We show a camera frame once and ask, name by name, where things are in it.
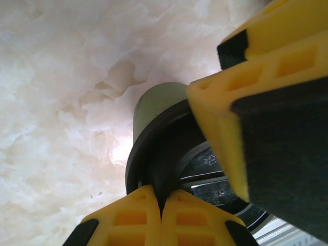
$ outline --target black cylindrical object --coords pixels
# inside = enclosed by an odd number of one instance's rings
[[[234,194],[184,100],[185,85],[167,83],[157,87],[147,91],[135,109],[134,122],[142,129],[134,127],[136,137],[126,168],[127,194],[152,184],[162,210],[172,191],[184,189],[238,216],[252,233],[258,231],[271,216]],[[169,88],[175,92],[173,100]]]

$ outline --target yellow rubber pad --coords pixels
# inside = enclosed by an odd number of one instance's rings
[[[328,30],[200,79],[187,88],[196,120],[236,195],[249,201],[233,101],[328,75]]]
[[[161,246],[235,245],[225,222],[244,223],[236,216],[183,190],[166,201],[162,215]]]
[[[154,246],[160,242],[160,214],[151,186],[100,209],[82,220],[99,224],[87,246]]]
[[[327,0],[276,0],[231,33],[246,29],[247,60],[328,29]]]

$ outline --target white marble surface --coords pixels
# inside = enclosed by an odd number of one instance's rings
[[[1,0],[0,244],[61,245],[124,196],[138,98],[217,72],[266,3]]]

